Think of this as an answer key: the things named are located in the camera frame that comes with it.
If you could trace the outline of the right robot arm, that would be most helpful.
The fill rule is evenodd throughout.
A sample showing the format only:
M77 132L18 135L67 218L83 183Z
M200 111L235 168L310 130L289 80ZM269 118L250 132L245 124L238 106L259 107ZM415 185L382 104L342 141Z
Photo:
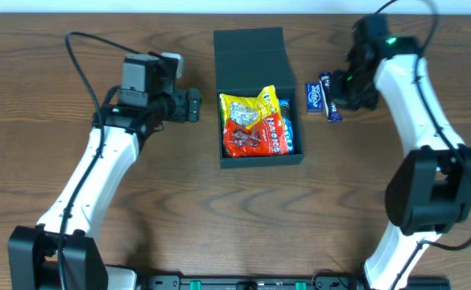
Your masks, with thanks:
M471 210L471 147L454 131L430 81L425 43L393 35L380 13L353 25L349 67L332 76L330 99L347 110L374 109L383 100L403 146L403 162L386 187L389 219L364 262L357 289L407 289L429 247Z

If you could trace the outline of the blue Oreo cookie pack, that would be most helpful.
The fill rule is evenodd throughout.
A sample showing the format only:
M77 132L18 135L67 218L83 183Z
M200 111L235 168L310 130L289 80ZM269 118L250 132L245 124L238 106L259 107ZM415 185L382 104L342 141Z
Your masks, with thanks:
M291 107L288 99L279 99L279 107L283 119L283 129L287 140L287 149L290 155L295 154L294 134L291 122Z

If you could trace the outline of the red Haribo candy bag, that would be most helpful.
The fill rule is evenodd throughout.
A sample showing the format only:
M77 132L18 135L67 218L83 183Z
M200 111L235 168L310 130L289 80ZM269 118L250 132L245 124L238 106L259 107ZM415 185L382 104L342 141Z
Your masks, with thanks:
M289 149L279 114L271 114L250 129L229 119L223 145L232 158L288 155Z

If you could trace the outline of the dark green box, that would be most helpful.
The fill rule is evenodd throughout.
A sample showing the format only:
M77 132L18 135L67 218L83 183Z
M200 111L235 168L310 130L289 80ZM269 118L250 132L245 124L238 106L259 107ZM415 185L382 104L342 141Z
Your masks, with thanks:
M223 145L222 114L218 115L219 156L222 168L254 168L300 164L303 140L296 102L295 74L287 57L281 27L220 30L213 33L216 98L222 93L255 97L273 85L277 97L287 99L293 132L293 155L231 158Z

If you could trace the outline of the yellow snack bag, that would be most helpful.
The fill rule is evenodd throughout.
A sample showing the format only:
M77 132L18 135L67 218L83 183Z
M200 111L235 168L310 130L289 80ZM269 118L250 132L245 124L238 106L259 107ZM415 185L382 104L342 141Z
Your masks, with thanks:
M279 99L273 85L264 87L257 97L239 97L221 93L219 100L223 126L231 120L239 126L250 129L272 114L281 115Z

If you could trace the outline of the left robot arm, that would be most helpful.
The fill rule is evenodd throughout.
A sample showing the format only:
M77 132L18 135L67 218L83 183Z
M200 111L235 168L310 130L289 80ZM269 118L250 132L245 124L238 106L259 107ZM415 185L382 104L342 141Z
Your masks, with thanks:
M14 289L138 289L136 271L107 266L97 244L105 214L145 141L162 123L196 122L198 89L177 89L184 59L171 52L131 53L122 83L97 104L81 157L56 202L33 227L8 241Z

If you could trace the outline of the blue Eclipse mint box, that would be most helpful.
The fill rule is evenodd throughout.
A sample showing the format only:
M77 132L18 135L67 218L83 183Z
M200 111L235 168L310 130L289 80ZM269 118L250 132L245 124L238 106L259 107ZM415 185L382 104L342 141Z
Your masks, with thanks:
M321 87L319 83L311 82L305 84L306 107L308 113L319 113L323 109Z

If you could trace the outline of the purple Dairy Milk bar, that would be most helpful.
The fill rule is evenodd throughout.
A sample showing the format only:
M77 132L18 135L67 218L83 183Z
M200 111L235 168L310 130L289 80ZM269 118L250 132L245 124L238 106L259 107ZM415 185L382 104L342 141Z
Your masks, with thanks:
M331 77L330 72L321 72L319 74L319 82L321 86L324 108L329 122L341 122L343 118L338 112L336 105L331 98Z

